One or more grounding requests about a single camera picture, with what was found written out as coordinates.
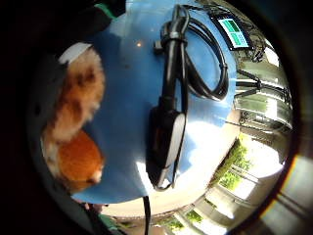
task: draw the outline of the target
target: blue surface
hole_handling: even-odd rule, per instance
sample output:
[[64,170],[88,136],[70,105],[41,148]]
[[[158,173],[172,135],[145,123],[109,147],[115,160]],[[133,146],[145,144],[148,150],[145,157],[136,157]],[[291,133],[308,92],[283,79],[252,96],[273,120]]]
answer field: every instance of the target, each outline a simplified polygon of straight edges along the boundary
[[[176,1],[184,4],[190,2]],[[86,124],[85,130],[101,148],[107,163],[101,183],[73,195],[74,198],[89,203],[112,204],[140,198],[151,192],[143,166],[146,162],[149,111],[157,104],[164,64],[163,56],[153,53],[153,43],[159,40],[161,26],[171,19],[174,3],[164,0],[128,1],[126,14],[90,38],[102,56],[107,88],[100,110],[92,122]],[[202,21],[220,42],[230,82],[228,94],[222,102],[200,99],[190,94],[187,129],[195,121],[221,127],[223,119],[230,113],[235,94],[235,60],[208,16],[200,12],[191,12],[191,16]],[[196,68],[206,84],[214,88],[220,74],[214,53],[191,32],[187,33],[187,38],[187,51]],[[180,88],[177,83],[179,100]],[[198,143],[187,132],[179,174],[192,167],[189,157],[197,147]],[[207,152],[198,153],[197,160],[201,161],[206,155]]]

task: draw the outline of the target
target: orange and white fur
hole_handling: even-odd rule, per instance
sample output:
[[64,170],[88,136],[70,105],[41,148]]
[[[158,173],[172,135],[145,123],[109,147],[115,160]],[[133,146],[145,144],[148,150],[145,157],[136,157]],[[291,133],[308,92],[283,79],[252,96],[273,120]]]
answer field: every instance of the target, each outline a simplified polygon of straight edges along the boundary
[[80,44],[85,48],[78,53],[69,48],[68,54],[76,54],[74,59],[72,55],[68,60],[67,56],[59,58],[61,63],[68,63],[67,75],[54,114],[42,132],[47,166],[70,194],[99,183],[105,164],[97,145],[81,129],[100,107],[105,92],[104,71],[96,51]]

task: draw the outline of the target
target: pavement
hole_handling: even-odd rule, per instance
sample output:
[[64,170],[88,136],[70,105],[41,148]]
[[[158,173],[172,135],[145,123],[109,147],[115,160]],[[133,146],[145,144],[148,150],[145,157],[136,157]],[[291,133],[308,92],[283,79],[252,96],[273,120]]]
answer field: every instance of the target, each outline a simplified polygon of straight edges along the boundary
[[[228,115],[227,120],[238,123],[239,118],[240,113],[232,111]],[[197,163],[197,157],[195,157],[196,160],[193,163],[193,167],[177,178],[174,189],[169,188],[164,192],[153,191],[149,195],[152,215],[178,210],[193,203],[203,195],[214,171],[239,135],[240,128],[225,123],[222,128],[217,128],[213,125],[207,126],[205,133],[207,133],[205,136],[205,148],[209,150],[207,162]],[[140,198],[119,204],[109,204],[108,207],[103,207],[102,214],[116,217],[144,216],[143,200]]]

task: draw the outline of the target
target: black cord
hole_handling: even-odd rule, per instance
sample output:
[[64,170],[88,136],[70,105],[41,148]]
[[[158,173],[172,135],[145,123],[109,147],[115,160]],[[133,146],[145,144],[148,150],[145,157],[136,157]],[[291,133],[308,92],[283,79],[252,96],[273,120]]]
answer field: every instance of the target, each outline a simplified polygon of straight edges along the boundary
[[[206,86],[186,51],[185,33],[188,29],[212,48],[219,62],[220,78],[213,90]],[[188,9],[182,5],[175,5],[171,22],[162,26],[160,41],[155,42],[155,52],[161,52],[165,57],[162,95],[158,102],[158,108],[165,113],[176,110],[175,89],[178,78],[181,83],[181,111],[185,115],[184,131],[174,161],[172,181],[165,187],[155,186],[156,190],[164,191],[169,186],[174,187],[175,184],[187,122],[189,91],[204,99],[220,101],[227,95],[229,79],[223,52],[213,34],[203,23],[191,18]]]
[[145,218],[146,218],[146,225],[145,225],[145,235],[150,235],[150,227],[151,227],[151,208],[150,208],[150,201],[149,197],[143,197],[144,207],[145,207]]

